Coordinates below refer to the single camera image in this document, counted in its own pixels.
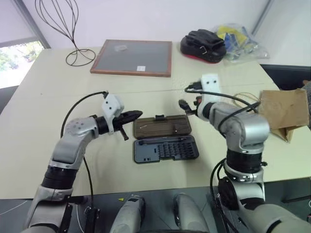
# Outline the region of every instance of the screwdriver set case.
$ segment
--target screwdriver set case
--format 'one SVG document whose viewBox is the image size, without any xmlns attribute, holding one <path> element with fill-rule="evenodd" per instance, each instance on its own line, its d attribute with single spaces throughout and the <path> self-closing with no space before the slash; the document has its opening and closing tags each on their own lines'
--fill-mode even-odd
<svg viewBox="0 0 311 233">
<path fill-rule="evenodd" d="M 188 160 L 199 156 L 186 115 L 164 115 L 134 121 L 134 161 Z"/>
</svg>

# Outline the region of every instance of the brown case lid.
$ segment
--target brown case lid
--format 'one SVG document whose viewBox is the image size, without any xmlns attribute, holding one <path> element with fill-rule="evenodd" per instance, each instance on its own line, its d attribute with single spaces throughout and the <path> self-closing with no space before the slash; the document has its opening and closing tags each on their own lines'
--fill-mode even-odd
<svg viewBox="0 0 311 233">
<path fill-rule="evenodd" d="M 137 139 L 147 137 L 164 137 L 174 135 L 188 135 L 191 126 L 186 115 L 164 115 L 141 118 L 134 121 L 134 137 Z"/>
</svg>

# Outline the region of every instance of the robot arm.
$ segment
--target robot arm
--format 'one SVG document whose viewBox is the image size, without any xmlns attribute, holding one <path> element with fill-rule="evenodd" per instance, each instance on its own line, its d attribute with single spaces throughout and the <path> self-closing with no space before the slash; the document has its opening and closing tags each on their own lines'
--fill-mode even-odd
<svg viewBox="0 0 311 233">
<path fill-rule="evenodd" d="M 190 87 L 207 92 L 207 83 L 216 83 L 210 78 L 203 77 Z M 262 152 L 270 131 L 267 120 L 247 112 L 228 118 L 240 108 L 220 102 L 215 96 L 203 94 L 194 103 L 196 110 L 191 110 L 184 100 L 179 101 L 187 114 L 209 121 L 226 139 L 227 155 L 223 165 L 227 176 L 218 184 L 222 204 L 237 211 L 243 224 L 256 233 L 311 232 L 309 223 L 280 206 L 265 203 L 262 166 L 266 163 L 262 162 Z"/>
<path fill-rule="evenodd" d="M 38 187 L 24 225 L 25 233 L 66 232 L 72 206 L 68 203 L 77 171 L 89 142 L 100 134 L 121 131 L 122 125 L 141 116 L 141 111 L 121 113 L 121 100 L 111 94 L 105 97 L 104 116 L 74 119 L 65 127 L 65 134 L 52 153 L 42 184 Z"/>
</svg>

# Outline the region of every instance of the small label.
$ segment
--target small label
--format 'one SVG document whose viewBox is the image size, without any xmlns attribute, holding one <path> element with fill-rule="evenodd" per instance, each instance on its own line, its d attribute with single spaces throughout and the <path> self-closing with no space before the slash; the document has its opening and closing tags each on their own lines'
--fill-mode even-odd
<svg viewBox="0 0 311 233">
<path fill-rule="evenodd" d="M 137 66 L 137 71 L 145 71 L 146 66 Z"/>
</svg>

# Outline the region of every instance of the yellow object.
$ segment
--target yellow object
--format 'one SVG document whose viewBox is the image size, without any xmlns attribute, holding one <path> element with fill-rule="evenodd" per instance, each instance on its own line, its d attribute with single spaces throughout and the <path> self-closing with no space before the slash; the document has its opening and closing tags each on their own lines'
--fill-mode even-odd
<svg viewBox="0 0 311 233">
<path fill-rule="evenodd" d="M 218 28 L 217 35 L 219 38 L 224 40 L 226 33 L 234 34 L 236 36 L 236 39 L 239 45 L 242 45 L 247 40 L 247 36 L 239 32 L 235 28 L 228 27 L 228 26 L 220 26 Z"/>
</svg>

